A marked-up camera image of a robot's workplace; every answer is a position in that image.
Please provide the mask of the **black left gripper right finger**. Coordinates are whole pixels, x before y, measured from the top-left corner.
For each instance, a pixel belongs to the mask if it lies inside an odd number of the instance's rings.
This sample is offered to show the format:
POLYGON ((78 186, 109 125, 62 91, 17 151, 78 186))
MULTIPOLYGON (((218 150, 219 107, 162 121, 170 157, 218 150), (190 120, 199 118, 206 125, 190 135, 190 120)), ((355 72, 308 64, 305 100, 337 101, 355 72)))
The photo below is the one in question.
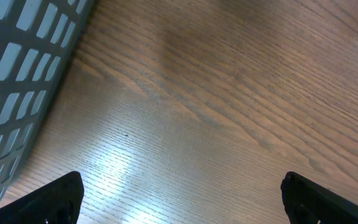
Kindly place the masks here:
POLYGON ((296 172, 287 172, 280 188, 291 224, 358 224, 358 205, 296 172))

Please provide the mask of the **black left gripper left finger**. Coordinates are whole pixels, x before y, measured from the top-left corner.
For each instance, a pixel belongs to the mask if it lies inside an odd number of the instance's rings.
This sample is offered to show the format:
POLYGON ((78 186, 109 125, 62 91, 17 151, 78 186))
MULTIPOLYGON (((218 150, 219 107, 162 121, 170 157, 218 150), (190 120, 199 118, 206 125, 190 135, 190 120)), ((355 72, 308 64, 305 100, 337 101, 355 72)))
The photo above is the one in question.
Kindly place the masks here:
POLYGON ((74 224, 78 221, 84 191, 80 173, 69 172, 0 208, 0 224, 74 224))

